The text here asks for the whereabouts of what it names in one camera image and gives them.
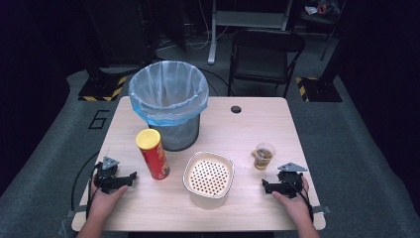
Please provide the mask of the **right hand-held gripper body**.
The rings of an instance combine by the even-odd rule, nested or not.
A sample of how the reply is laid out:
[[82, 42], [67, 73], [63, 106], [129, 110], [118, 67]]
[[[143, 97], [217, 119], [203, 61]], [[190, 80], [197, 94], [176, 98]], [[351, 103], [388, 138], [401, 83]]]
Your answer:
[[302, 174], [306, 172], [306, 169], [294, 163], [286, 163], [278, 169], [277, 177], [281, 184], [280, 193], [288, 198], [295, 197], [296, 193], [303, 188]]

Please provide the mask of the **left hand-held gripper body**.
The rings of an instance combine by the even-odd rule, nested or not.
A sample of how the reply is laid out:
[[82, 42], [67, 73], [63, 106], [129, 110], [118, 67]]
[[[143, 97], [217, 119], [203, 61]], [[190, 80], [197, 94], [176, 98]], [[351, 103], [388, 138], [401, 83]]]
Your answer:
[[94, 184], [101, 188], [103, 192], [108, 193], [113, 189], [115, 174], [118, 170], [119, 162], [110, 158], [104, 157], [102, 162], [99, 162], [95, 168], [97, 173], [94, 177]]

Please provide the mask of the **clear plastic cup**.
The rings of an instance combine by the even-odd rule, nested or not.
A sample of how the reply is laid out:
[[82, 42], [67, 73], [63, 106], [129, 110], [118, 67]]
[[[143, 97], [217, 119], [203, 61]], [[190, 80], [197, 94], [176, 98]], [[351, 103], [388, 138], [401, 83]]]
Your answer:
[[252, 151], [252, 156], [255, 158], [254, 166], [258, 170], [261, 170], [262, 171], [262, 170], [265, 170], [267, 168], [268, 164], [273, 159], [273, 157], [270, 160], [263, 160], [263, 159], [261, 159], [261, 158], [258, 157], [258, 155], [257, 155], [257, 149], [267, 149], [267, 150], [270, 150], [272, 152], [272, 154], [273, 154], [273, 157], [276, 154], [276, 149], [270, 143], [259, 143], [259, 144], [257, 144], [256, 148]]

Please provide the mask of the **red chip can yellow lid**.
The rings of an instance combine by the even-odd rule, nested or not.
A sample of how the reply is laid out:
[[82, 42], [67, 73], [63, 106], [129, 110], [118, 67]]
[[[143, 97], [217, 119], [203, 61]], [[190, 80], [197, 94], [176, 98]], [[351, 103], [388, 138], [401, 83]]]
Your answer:
[[165, 152], [160, 140], [160, 133], [155, 129], [145, 129], [136, 137], [140, 149], [153, 179], [165, 179], [170, 173]]

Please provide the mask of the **white perforated strainer container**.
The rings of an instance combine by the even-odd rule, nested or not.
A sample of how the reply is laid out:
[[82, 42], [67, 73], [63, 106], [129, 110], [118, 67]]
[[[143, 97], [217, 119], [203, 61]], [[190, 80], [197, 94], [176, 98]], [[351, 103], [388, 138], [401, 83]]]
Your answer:
[[234, 164], [227, 157], [197, 152], [188, 161], [182, 181], [196, 206], [212, 210], [226, 202], [234, 174]]

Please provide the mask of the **black mesh trash bin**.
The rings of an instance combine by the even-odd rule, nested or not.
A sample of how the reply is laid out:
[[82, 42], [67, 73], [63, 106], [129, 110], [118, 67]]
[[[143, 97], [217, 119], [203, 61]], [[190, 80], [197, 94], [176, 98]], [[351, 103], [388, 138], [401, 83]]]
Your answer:
[[163, 148], [171, 152], [183, 151], [191, 147], [199, 136], [199, 127], [200, 115], [179, 125], [150, 125], [151, 129], [155, 129], [159, 132]]

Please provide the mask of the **translucent blue bin liner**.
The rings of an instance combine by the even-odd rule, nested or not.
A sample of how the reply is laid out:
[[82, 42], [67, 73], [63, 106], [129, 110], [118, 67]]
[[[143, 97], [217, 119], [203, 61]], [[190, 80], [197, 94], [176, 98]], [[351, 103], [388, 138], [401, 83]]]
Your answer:
[[209, 87], [196, 66], [163, 60], [138, 71], [130, 80], [128, 93], [133, 110], [149, 125], [174, 126], [206, 109]]

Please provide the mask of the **person's left hand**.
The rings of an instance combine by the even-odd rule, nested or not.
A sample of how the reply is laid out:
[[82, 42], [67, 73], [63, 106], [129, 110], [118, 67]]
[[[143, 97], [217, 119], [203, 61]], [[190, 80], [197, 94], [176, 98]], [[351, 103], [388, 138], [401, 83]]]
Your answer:
[[88, 218], [94, 221], [105, 221], [128, 188], [127, 185], [123, 185], [113, 193], [108, 194], [94, 185], [91, 188], [92, 197]]

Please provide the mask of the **person's right hand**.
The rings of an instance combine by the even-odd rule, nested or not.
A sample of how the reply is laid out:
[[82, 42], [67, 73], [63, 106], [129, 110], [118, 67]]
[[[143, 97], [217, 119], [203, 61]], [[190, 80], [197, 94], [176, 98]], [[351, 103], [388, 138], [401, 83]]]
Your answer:
[[296, 225], [312, 224], [310, 211], [307, 203], [309, 202], [308, 190], [309, 185], [305, 177], [302, 178], [303, 188], [300, 193], [293, 198], [288, 198], [277, 191], [273, 191], [271, 195], [280, 202], [285, 208], [286, 213], [290, 216]]

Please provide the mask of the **black folding chair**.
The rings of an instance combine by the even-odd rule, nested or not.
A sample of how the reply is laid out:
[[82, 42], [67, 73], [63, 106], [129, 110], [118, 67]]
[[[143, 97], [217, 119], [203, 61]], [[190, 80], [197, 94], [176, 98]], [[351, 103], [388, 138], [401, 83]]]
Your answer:
[[270, 29], [243, 29], [232, 40], [228, 96], [235, 79], [284, 86], [287, 95], [305, 40], [292, 32]]

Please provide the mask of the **dark equipment cabinet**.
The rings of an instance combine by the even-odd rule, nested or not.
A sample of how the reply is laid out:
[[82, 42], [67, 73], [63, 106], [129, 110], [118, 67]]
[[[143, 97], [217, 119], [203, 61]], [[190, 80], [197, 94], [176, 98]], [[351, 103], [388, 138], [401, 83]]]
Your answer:
[[153, 61], [148, 0], [82, 0], [106, 66], [142, 68]]

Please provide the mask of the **hazard striped base plate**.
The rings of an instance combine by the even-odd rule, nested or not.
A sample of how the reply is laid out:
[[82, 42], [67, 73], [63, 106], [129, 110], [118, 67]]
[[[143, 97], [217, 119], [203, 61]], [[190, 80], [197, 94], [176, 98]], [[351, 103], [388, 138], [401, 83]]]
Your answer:
[[317, 77], [297, 77], [299, 93], [306, 102], [342, 102], [333, 83], [326, 83]]
[[120, 95], [126, 76], [105, 77], [97, 82], [89, 78], [78, 93], [78, 99], [83, 101], [114, 101]]

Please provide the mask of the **white desk frame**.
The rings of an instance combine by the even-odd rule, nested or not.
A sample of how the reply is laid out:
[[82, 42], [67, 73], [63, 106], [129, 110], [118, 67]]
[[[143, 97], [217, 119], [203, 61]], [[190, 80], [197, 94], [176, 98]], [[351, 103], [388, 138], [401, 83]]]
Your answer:
[[211, 42], [208, 55], [208, 63], [215, 63], [217, 51], [216, 28], [226, 27], [247, 27], [247, 28], [270, 28], [286, 30], [289, 19], [290, 9], [293, 0], [285, 0], [286, 7], [282, 13], [262, 13], [262, 12], [241, 12], [241, 11], [219, 11], [217, 0], [212, 0], [212, 19], [211, 19]]

